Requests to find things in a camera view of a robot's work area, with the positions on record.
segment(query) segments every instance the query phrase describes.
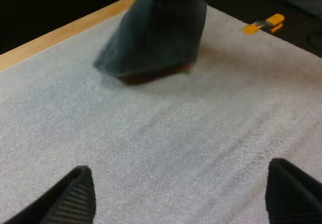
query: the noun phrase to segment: dark floor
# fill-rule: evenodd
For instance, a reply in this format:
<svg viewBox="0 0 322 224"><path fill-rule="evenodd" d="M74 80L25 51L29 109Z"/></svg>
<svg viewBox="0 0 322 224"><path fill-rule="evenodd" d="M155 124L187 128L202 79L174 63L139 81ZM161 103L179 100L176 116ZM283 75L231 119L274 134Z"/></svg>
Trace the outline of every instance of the dark floor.
<svg viewBox="0 0 322 224"><path fill-rule="evenodd" d="M0 0L0 54L56 28L103 8L117 0ZM322 20L279 0L206 0L208 4L246 23L275 13L285 16L275 35L322 57L307 35L322 29Z"/></svg>

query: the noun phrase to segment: ribbed black rubber pad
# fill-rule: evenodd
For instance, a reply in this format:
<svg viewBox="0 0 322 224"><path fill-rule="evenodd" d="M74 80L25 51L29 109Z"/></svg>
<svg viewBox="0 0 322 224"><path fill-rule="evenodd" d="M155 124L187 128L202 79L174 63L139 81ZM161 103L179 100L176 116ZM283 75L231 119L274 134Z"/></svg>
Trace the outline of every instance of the ribbed black rubber pad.
<svg viewBox="0 0 322 224"><path fill-rule="evenodd" d="M92 224L95 212L92 172L78 166L5 224Z"/></svg>
<svg viewBox="0 0 322 224"><path fill-rule="evenodd" d="M266 188L270 224L322 223L322 184L285 159L272 159Z"/></svg>

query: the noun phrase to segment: wooden table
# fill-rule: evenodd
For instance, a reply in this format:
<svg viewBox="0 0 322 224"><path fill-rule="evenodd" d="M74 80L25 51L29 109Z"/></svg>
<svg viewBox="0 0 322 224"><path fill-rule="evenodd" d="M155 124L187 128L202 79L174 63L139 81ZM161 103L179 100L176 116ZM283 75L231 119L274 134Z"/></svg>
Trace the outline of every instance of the wooden table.
<svg viewBox="0 0 322 224"><path fill-rule="evenodd" d="M48 49L128 9L135 0L120 0L0 55L0 71Z"/></svg>

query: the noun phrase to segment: towel surface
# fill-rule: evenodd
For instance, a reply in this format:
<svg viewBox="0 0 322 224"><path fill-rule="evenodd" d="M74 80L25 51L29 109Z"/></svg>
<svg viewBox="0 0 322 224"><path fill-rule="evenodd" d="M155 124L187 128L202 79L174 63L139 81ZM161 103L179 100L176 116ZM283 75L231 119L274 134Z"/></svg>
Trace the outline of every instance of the towel surface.
<svg viewBox="0 0 322 224"><path fill-rule="evenodd" d="M208 8L190 74L126 87L92 66L120 14L0 73L0 222L78 165L95 223L268 223L267 168L322 180L322 59Z"/></svg>

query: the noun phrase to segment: orange object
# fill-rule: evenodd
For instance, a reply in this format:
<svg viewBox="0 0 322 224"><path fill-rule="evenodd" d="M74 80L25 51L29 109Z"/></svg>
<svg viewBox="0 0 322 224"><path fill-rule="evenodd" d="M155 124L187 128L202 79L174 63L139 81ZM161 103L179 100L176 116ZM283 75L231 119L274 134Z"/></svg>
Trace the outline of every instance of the orange object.
<svg viewBox="0 0 322 224"><path fill-rule="evenodd" d="M259 30L264 30L266 32L274 33L283 27L282 22L285 20L285 17L281 14L274 14L264 21L256 21L253 24L249 24L243 28L243 32L252 35Z"/></svg>

